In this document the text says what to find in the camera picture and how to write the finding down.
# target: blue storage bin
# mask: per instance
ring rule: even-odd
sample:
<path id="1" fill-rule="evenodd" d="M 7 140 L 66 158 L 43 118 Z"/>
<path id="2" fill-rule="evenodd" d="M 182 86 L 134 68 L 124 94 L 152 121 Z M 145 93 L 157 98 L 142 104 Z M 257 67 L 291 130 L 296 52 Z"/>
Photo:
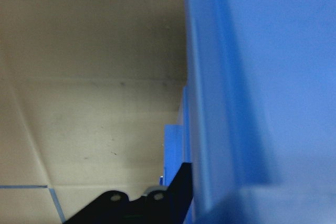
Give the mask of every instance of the blue storage bin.
<path id="1" fill-rule="evenodd" d="M 335 222 L 336 0 L 185 5 L 193 222 Z"/>

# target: black metal bracket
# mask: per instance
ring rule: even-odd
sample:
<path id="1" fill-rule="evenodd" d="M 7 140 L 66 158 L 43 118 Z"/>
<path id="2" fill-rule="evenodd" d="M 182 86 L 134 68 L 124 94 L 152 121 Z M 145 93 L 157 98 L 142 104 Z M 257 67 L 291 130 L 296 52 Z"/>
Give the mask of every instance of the black metal bracket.
<path id="1" fill-rule="evenodd" d="M 107 191 L 64 224 L 182 224 L 192 198 L 192 166 L 182 163 L 166 190 L 152 190 L 134 201 L 121 191 Z"/>

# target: screw head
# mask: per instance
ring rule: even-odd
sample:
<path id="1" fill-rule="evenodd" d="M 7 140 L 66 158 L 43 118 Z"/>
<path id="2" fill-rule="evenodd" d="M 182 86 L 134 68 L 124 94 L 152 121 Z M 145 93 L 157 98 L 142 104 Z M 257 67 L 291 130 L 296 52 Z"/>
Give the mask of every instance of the screw head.
<path id="1" fill-rule="evenodd" d="M 157 194 L 154 195 L 154 199 L 155 200 L 161 200 L 163 198 L 164 198 L 163 193 L 157 193 Z"/>
<path id="2" fill-rule="evenodd" d="M 111 201 L 112 201 L 112 202 L 117 202 L 117 201 L 119 201 L 119 200 L 121 200 L 121 196 L 120 196 L 119 194 L 113 194 L 113 195 L 111 196 Z"/>

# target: blue tape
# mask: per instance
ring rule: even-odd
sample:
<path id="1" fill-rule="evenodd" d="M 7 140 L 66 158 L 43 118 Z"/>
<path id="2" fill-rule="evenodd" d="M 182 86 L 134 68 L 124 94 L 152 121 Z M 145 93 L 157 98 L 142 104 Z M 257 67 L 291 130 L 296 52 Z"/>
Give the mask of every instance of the blue tape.
<path id="1" fill-rule="evenodd" d="M 48 188 L 48 186 L 34 186 L 34 185 L 0 186 L 0 189 L 39 189 L 39 188 Z"/>
<path id="2" fill-rule="evenodd" d="M 57 210 L 57 212 L 58 212 L 59 218 L 61 219 L 62 223 L 64 223 L 64 222 L 66 221 L 66 219 L 65 219 L 65 216 L 64 216 L 64 214 L 63 214 L 61 205 L 60 205 L 60 203 L 59 203 L 59 201 L 58 201 L 56 192 L 55 192 L 55 190 L 52 189 L 52 188 L 49 188 L 49 192 L 50 192 L 50 195 L 51 195 L 51 197 L 52 197 L 52 200 L 54 201 L 54 204 L 55 204 L 56 210 Z"/>

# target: blue plastic bin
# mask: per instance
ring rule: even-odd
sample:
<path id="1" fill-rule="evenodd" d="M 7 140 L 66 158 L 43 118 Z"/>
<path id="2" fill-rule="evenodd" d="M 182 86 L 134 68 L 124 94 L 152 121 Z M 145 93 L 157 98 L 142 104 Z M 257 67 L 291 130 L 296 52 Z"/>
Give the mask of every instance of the blue plastic bin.
<path id="1" fill-rule="evenodd" d="M 335 223 L 336 0 L 185 6 L 188 222 Z"/>

